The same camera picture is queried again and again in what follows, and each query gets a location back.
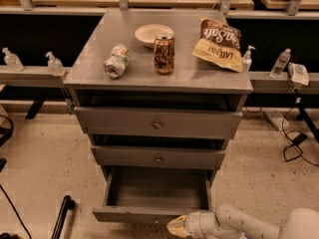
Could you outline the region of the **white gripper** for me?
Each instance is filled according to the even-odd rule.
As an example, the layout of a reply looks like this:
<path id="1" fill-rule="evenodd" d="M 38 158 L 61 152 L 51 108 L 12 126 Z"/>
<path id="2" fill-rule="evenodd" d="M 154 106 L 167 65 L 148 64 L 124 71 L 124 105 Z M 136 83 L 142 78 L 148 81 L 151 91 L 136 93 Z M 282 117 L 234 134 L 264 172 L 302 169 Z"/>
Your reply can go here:
<path id="1" fill-rule="evenodd" d="M 214 234 L 218 222 L 213 212 L 192 212 L 175 218 L 166 226 L 172 235 L 202 239 Z"/>

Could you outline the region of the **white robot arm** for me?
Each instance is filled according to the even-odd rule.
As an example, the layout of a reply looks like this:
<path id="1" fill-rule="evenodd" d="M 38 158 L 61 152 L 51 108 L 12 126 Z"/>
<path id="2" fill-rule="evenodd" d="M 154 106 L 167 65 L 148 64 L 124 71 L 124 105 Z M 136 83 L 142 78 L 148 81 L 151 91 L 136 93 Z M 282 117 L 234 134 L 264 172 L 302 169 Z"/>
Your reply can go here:
<path id="1" fill-rule="evenodd" d="M 181 215 L 167 226 L 170 234 L 192 239 L 319 239 L 319 212 L 309 208 L 293 209 L 275 226 L 250 216 L 229 204 L 214 211 Z"/>

